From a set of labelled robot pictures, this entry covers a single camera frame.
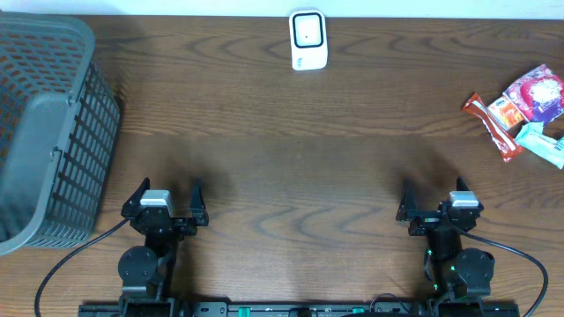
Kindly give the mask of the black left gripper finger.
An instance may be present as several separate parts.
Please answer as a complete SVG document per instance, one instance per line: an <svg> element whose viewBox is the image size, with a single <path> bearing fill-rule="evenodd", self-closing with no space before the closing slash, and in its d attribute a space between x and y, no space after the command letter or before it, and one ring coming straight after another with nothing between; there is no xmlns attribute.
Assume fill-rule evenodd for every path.
<svg viewBox="0 0 564 317"><path fill-rule="evenodd" d="M145 191L150 188L150 179L145 177L136 191L122 206L121 215L124 218L135 218L140 211L141 199Z"/></svg>
<svg viewBox="0 0 564 317"><path fill-rule="evenodd" d="M204 202L201 181L197 179L190 199L189 210L195 226L207 226L209 215Z"/></svg>

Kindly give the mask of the red snack wrapper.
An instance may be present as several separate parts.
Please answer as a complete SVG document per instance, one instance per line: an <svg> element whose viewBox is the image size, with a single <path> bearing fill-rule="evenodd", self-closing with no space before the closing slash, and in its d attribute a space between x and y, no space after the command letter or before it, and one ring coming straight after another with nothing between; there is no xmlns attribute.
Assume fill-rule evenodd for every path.
<svg viewBox="0 0 564 317"><path fill-rule="evenodd" d="M499 150L504 162L509 162L514 157L524 153L524 147L488 113L486 106L477 93L465 101L462 111L478 119L486 127L493 143Z"/></svg>

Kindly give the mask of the orange tissue pack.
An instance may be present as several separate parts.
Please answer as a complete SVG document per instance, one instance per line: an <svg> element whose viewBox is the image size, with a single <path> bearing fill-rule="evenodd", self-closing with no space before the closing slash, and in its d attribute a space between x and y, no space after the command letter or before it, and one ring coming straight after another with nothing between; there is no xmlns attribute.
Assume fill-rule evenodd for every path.
<svg viewBox="0 0 564 317"><path fill-rule="evenodd" d="M525 121L518 107L506 96L499 97L486 109L505 130L511 130Z"/></svg>

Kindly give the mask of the teal wipes packet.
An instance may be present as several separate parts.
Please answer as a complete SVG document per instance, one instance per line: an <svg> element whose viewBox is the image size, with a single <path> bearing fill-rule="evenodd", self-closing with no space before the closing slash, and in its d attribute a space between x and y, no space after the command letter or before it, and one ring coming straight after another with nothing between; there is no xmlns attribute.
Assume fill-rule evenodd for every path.
<svg viewBox="0 0 564 317"><path fill-rule="evenodd" d="M563 168L563 139L553 139L543 134L542 122L530 122L521 128L515 140L518 144L557 166Z"/></svg>

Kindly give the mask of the purple Carefree pad package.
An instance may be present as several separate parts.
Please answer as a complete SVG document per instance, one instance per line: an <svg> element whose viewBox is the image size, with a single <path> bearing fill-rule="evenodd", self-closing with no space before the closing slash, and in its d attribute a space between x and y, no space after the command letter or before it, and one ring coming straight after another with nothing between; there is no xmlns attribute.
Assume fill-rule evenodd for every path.
<svg viewBox="0 0 564 317"><path fill-rule="evenodd" d="M519 77L503 95L527 122L545 126L563 114L563 81L545 64Z"/></svg>

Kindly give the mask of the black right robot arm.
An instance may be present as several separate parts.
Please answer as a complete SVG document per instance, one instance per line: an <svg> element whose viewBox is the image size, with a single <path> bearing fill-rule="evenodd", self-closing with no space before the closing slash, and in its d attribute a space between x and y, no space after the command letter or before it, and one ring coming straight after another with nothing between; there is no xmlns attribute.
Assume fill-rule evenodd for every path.
<svg viewBox="0 0 564 317"><path fill-rule="evenodd" d="M477 225L483 209L462 178L456 179L456 189L434 210L419 209L413 186L404 182L396 221L409 224L409 235L426 238L424 272L440 296L482 299L491 294L494 257L477 248L464 248L461 241Z"/></svg>

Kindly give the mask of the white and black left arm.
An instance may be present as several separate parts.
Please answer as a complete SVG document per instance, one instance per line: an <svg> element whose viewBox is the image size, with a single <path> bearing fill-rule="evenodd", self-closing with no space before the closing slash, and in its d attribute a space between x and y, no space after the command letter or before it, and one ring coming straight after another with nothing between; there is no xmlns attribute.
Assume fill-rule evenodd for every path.
<svg viewBox="0 0 564 317"><path fill-rule="evenodd" d="M199 181L192 191L189 211L189 217L175 217L171 193L151 189L149 179L144 179L124 203L122 216L145 237L145 243L125 251L118 263L122 279L119 316L192 315L190 304L172 297L170 286L179 243L209 224Z"/></svg>

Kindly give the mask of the white barcode scanner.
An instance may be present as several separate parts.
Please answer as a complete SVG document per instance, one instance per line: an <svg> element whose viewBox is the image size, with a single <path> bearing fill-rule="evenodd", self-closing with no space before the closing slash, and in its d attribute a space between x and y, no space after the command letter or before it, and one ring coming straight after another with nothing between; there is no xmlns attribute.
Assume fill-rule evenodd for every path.
<svg viewBox="0 0 564 317"><path fill-rule="evenodd" d="M323 13L319 10L295 11L288 24L292 68L296 71L325 68L329 50Z"/></svg>

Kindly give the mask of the grey plastic mesh basket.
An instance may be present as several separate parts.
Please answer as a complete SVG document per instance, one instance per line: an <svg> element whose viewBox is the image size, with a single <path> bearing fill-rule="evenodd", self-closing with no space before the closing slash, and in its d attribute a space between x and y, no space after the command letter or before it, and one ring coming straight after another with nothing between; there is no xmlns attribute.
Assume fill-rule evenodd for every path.
<svg viewBox="0 0 564 317"><path fill-rule="evenodd" d="M1 251L70 248L94 228L122 109L68 17L1 16Z"/></svg>

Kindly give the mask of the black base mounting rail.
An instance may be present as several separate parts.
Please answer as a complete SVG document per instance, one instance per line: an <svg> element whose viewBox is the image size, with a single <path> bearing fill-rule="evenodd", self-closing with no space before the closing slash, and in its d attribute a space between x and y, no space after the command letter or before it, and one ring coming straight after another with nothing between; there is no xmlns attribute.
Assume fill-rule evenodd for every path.
<svg viewBox="0 0 564 317"><path fill-rule="evenodd" d="M81 305L78 317L185 316L185 317L339 317L430 316L422 305L379 301L370 304L228 304L198 302L173 304Z"/></svg>

